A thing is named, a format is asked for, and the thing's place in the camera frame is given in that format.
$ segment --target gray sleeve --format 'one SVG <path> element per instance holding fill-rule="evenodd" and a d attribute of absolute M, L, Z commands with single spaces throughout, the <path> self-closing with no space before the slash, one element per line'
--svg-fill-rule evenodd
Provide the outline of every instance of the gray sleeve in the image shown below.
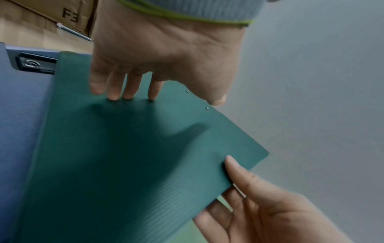
<path fill-rule="evenodd" d="M 171 11 L 197 20 L 215 22 L 251 21 L 265 0 L 126 0 L 133 4 Z"/>

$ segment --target gray background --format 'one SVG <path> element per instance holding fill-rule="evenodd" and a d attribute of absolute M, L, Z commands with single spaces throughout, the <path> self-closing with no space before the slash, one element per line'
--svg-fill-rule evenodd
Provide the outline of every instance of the gray background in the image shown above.
<path fill-rule="evenodd" d="M 219 108 L 270 151 L 254 172 L 357 243 L 384 241 L 383 59 L 382 0 L 268 3 Z"/>

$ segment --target green trim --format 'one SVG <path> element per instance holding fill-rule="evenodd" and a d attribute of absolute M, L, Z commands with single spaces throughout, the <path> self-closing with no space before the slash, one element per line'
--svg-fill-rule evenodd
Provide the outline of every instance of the green trim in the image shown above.
<path fill-rule="evenodd" d="M 215 19 L 207 19 L 207 18 L 199 18 L 199 17 L 189 16 L 186 14 L 180 14 L 180 13 L 168 10 L 166 8 L 156 6 L 152 3 L 146 2 L 144 0 L 136 0 L 140 4 L 136 4 L 136 3 L 125 1 L 125 0 L 116 0 L 116 1 L 118 1 L 119 3 L 125 5 L 129 8 L 137 10 L 139 12 L 143 12 L 145 14 L 156 15 L 156 16 L 160 16 L 160 17 L 165 17 L 165 18 L 193 20 L 193 21 L 201 21 L 201 22 L 216 23 L 216 24 L 249 25 L 253 22 L 253 20 L 235 20 L 235 21 L 232 21 L 232 20 L 215 20 Z"/>

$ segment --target sleeve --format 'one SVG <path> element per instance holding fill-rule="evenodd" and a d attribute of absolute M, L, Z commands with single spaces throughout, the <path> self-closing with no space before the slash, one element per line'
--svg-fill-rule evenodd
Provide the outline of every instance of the sleeve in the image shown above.
<path fill-rule="evenodd" d="M 265 0 L 117 0 L 165 18 L 249 25 Z"/>

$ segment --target green board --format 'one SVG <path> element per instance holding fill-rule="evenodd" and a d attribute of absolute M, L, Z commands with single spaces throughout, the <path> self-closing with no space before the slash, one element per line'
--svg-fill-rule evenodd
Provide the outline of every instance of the green board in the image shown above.
<path fill-rule="evenodd" d="M 164 242 L 231 185 L 226 155 L 268 155 L 177 82 L 154 102 L 150 75 L 132 100 L 90 94 L 89 65 L 59 54 L 13 243 Z"/>

